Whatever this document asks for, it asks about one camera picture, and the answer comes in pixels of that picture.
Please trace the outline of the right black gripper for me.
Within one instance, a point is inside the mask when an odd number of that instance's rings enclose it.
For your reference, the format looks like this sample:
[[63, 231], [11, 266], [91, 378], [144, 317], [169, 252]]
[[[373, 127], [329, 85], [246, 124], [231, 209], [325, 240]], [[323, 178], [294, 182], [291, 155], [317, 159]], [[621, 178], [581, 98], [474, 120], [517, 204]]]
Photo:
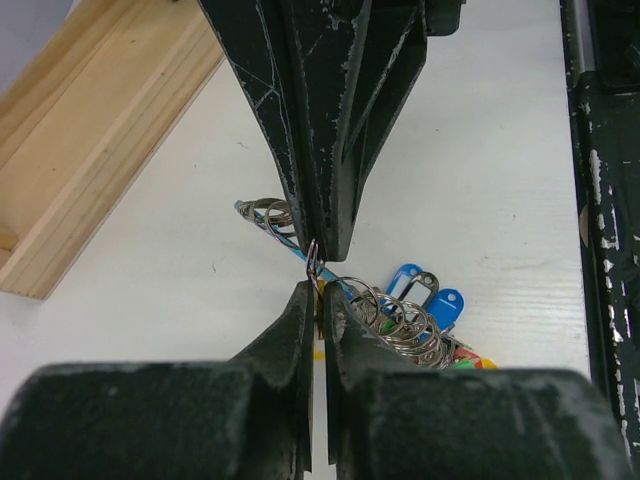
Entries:
[[342, 262], [364, 185], [426, 62], [428, 36], [450, 36], [465, 0], [354, 1], [353, 18], [336, 7], [329, 32], [302, 52], [305, 128], [313, 196], [299, 231], [326, 261]]

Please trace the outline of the metal key organizer with keys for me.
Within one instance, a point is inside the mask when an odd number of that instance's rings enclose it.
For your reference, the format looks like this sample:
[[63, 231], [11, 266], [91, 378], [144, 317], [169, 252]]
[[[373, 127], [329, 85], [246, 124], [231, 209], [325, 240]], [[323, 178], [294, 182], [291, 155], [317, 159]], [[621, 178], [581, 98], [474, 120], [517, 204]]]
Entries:
[[295, 239], [293, 216], [277, 198], [238, 200], [236, 212], [306, 262], [316, 298], [329, 285], [346, 295], [356, 320], [412, 363], [427, 368], [495, 369], [497, 365], [452, 335], [465, 300], [461, 292], [442, 288], [435, 274], [417, 264], [402, 265], [381, 289], [354, 276], [331, 271], [318, 256], [316, 242], [303, 249]]

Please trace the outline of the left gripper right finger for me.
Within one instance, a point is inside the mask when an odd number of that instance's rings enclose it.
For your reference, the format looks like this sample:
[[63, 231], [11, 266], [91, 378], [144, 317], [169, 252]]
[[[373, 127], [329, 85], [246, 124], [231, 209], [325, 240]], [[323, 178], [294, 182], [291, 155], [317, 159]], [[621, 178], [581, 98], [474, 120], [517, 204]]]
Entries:
[[561, 369], [417, 366], [323, 294], [328, 460], [341, 479], [631, 479], [608, 404]]

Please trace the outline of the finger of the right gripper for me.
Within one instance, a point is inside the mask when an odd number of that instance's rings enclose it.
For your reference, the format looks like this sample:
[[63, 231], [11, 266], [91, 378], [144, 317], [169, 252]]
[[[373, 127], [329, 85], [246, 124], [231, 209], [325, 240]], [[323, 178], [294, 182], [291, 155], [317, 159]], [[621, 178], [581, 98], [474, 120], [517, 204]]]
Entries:
[[308, 248], [308, 182], [302, 167], [302, 133], [293, 54], [280, 1], [202, 1], [222, 50], [274, 158], [291, 209], [297, 239]]

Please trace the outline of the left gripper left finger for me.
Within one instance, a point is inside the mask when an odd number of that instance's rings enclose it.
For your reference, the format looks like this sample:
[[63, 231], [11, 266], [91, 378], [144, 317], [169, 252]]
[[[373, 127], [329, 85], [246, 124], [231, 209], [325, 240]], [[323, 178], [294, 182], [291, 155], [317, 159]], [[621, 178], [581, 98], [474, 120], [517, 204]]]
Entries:
[[226, 361], [36, 370], [1, 421], [5, 479], [300, 479], [312, 465], [314, 293]]

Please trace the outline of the key with yellow tag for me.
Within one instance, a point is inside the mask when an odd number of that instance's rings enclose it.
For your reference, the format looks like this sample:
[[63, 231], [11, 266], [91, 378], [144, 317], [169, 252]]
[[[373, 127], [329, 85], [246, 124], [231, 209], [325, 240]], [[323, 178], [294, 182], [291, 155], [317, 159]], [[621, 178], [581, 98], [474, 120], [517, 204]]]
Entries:
[[323, 312], [323, 300], [322, 296], [326, 286], [326, 281], [320, 279], [318, 281], [318, 290], [315, 293], [316, 305], [315, 305], [315, 339], [313, 347], [313, 360], [324, 361], [326, 357], [325, 353], [325, 327], [324, 327], [324, 312]]

